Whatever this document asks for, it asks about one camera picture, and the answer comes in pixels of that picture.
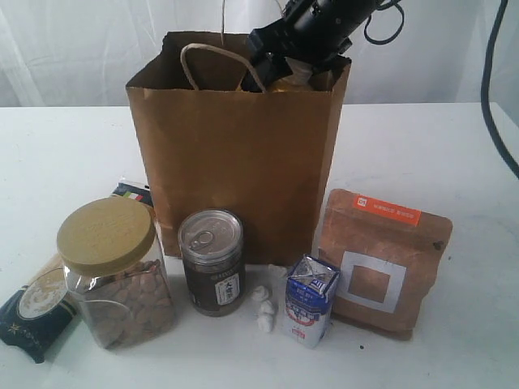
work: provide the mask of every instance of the white tissue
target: white tissue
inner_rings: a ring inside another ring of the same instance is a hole
[[[258,313],[259,314],[275,314],[276,309],[274,308],[274,305],[269,300],[265,300],[259,306]]]
[[[258,286],[252,291],[252,300],[254,301],[265,301],[270,296],[270,292],[263,285]]]
[[[270,314],[261,314],[258,316],[258,327],[262,332],[268,334],[272,332],[274,318]]]
[[[270,271],[273,275],[279,278],[283,278],[286,276],[286,267],[276,266],[276,265],[268,265],[268,271]]]

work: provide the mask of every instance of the white curtain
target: white curtain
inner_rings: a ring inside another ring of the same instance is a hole
[[[390,45],[365,42],[345,102],[478,101],[487,38],[499,0],[403,0],[405,26]],[[519,123],[519,1],[510,0],[496,46],[491,99]],[[226,31],[279,18],[275,0],[227,0]],[[394,9],[371,35],[391,35]],[[158,54],[168,31],[219,31],[221,0],[0,0],[0,106],[126,105],[126,81]]]

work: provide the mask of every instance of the brown pouch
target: brown pouch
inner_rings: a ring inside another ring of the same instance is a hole
[[[341,269],[333,311],[390,332],[414,328],[453,230],[449,219],[333,190],[320,259]]]
[[[311,249],[332,161],[350,61],[311,79],[314,91],[249,93],[243,64],[191,50],[220,34],[170,32],[161,54],[127,84],[131,113],[166,254],[191,213],[224,208],[244,226],[249,263],[291,264]],[[225,49],[248,57],[245,35]]]

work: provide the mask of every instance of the paper bag handle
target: paper bag handle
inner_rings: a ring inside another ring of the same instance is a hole
[[[250,62],[248,62],[244,57],[242,57],[239,54],[233,53],[232,51],[221,49],[216,46],[206,45],[205,43],[190,43],[189,45],[185,45],[180,52],[180,63],[182,64],[182,69],[184,70],[184,74],[187,77],[187,80],[195,89],[196,91],[199,91],[200,88],[198,84],[196,83],[195,79],[193,79],[193,75],[191,74],[191,71],[189,70],[189,66],[187,65],[186,61],[186,53],[187,51],[191,49],[202,49],[202,50],[208,50],[213,51],[214,53],[218,53],[221,55],[225,55],[228,58],[232,58],[235,61],[241,62],[251,73],[252,78],[254,81],[258,84],[259,88],[261,89],[261,92],[267,93],[267,88],[264,86],[264,84],[261,82],[260,77],[258,76],[258,73],[256,72],[255,68],[251,65]]]

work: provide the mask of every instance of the blue and white carton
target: blue and white carton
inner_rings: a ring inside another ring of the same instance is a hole
[[[314,348],[330,323],[333,297],[341,271],[303,255],[286,281],[283,332]]]

